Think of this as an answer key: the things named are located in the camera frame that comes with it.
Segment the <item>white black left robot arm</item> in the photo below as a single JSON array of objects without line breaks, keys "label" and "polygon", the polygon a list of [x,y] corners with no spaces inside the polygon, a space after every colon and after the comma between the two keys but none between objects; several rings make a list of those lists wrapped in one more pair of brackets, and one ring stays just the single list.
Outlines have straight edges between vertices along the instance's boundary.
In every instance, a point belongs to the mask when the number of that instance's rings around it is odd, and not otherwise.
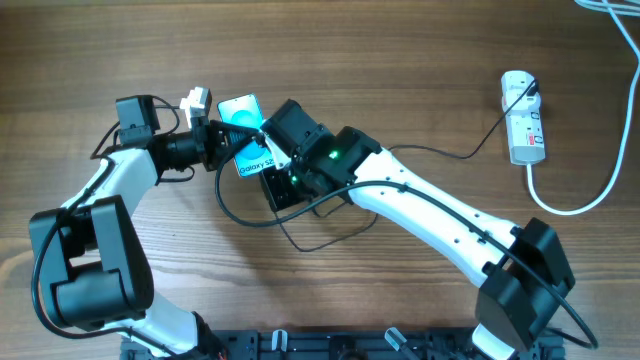
[{"label": "white black left robot arm", "polygon": [[117,140],[90,156],[99,170],[60,207],[31,218],[31,298],[49,332],[71,340],[119,334],[162,359],[225,357],[225,345],[198,313],[155,291],[131,220],[165,171],[196,164],[213,170],[229,155],[225,142],[233,134],[255,138],[250,127],[209,119],[210,105],[209,92],[194,89],[180,105],[188,131],[161,132],[157,110],[171,104],[154,95],[118,99],[111,129]]}]

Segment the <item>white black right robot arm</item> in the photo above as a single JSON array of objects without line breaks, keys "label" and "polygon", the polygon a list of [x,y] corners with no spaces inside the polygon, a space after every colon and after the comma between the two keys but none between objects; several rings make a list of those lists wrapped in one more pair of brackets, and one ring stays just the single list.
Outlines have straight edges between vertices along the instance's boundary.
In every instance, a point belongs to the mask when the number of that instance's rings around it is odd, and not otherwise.
[{"label": "white black right robot arm", "polygon": [[332,134],[294,100],[261,126],[290,161],[290,182],[370,210],[449,259],[478,290],[473,344],[508,359],[533,348],[575,278],[556,231],[532,218],[520,227],[421,179],[364,132]]}]

